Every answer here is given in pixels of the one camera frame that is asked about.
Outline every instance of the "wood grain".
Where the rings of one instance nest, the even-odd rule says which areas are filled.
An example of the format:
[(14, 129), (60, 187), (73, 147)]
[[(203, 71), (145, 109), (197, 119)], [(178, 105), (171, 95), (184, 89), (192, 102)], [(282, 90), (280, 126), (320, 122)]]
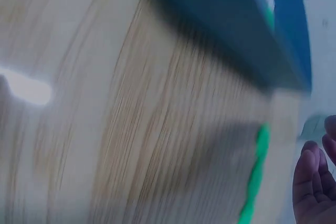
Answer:
[(263, 94), (159, 1), (0, 0), (0, 63), (54, 92), (41, 108), (1, 83), (1, 223), (235, 223), (266, 121), (260, 195), (285, 190), (299, 99)]

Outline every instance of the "finger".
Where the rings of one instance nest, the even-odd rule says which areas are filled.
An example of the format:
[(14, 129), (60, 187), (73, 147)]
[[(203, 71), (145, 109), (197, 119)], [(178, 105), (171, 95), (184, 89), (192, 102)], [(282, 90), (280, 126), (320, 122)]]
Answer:
[(296, 164), (293, 178), (293, 208), (297, 220), (318, 204), (313, 195), (314, 168), (313, 152), (303, 151)]
[(331, 138), (329, 134), (322, 137), (322, 144), (325, 152), (331, 159), (331, 161), (336, 165), (336, 142)]
[(331, 200), (336, 200), (336, 182), (329, 172), (327, 159), (323, 150), (320, 149), (319, 174), (321, 178), (323, 193)]
[(307, 141), (305, 145), (302, 148), (301, 153), (303, 153), (305, 150), (309, 150), (313, 152), (315, 156), (315, 163), (314, 163), (314, 175), (312, 179), (313, 183), (313, 194), (317, 200), (317, 202), (322, 201), (330, 201), (330, 199), (323, 194), (323, 188), (322, 188), (322, 182), (319, 174), (319, 164), (320, 164), (320, 149), (316, 142), (314, 141)]
[(306, 150), (313, 152), (315, 156), (314, 172), (317, 172), (319, 170), (319, 163), (320, 163), (320, 150), (319, 150), (317, 143), (314, 141), (305, 142), (301, 150), (301, 154)]
[(336, 140), (336, 115), (331, 115), (325, 119), (324, 128), (327, 134)]

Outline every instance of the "light wood panel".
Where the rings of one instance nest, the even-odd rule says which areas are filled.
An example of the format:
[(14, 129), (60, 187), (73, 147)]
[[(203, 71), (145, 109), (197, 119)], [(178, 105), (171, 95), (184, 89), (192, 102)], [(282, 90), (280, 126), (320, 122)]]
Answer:
[(157, 2), (0, 0), (0, 63), (54, 92), (42, 108), (2, 83), (0, 222), (235, 223), (266, 121), (277, 137), (259, 196), (281, 193), (297, 98), (262, 94)]

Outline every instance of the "green edge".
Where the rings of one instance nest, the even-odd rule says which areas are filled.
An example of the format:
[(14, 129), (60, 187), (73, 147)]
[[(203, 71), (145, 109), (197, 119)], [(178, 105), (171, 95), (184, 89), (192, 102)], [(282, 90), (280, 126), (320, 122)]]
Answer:
[(268, 25), (274, 30), (274, 13), (270, 8), (267, 8), (266, 10), (266, 20)]
[(264, 162), (270, 141), (270, 131), (267, 124), (261, 126), (257, 136), (256, 162), (252, 169), (247, 186), (247, 199), (240, 212), (238, 224), (249, 224), (254, 213), (254, 205), (262, 182)]

